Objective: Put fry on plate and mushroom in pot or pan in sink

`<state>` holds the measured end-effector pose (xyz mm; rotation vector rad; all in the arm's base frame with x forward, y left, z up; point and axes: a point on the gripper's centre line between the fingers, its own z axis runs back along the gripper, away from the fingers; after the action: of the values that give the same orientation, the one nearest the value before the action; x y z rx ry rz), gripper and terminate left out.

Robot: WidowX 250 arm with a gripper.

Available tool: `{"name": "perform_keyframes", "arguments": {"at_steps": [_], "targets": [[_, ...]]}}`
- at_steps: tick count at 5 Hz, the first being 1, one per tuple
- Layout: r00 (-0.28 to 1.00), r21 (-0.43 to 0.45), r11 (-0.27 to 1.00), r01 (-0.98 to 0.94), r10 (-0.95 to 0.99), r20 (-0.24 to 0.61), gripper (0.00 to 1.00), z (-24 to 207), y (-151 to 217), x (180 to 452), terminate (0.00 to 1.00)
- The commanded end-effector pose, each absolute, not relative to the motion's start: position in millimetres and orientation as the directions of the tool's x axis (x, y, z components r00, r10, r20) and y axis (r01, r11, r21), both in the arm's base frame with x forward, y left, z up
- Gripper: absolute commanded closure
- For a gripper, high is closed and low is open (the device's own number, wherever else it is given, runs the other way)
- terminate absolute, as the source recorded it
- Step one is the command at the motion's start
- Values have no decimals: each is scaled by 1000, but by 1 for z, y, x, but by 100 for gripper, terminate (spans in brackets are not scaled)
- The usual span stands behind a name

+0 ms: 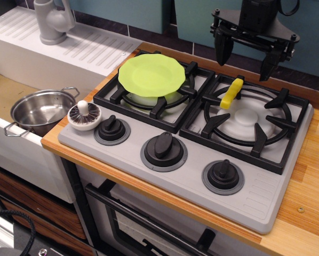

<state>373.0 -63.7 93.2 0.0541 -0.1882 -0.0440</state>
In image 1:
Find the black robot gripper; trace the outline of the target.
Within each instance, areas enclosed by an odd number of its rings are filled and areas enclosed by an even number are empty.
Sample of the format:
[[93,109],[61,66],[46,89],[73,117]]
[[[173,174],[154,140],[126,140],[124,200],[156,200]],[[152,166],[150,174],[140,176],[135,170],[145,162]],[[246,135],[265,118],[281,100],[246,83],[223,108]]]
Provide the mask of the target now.
[[260,81],[267,81],[281,60],[281,54],[292,55],[300,37],[282,25],[277,15],[295,14],[300,6],[284,11],[281,1],[242,1],[240,10],[215,9],[211,33],[214,36],[216,60],[223,66],[231,56],[234,42],[263,51],[266,56],[260,68]]

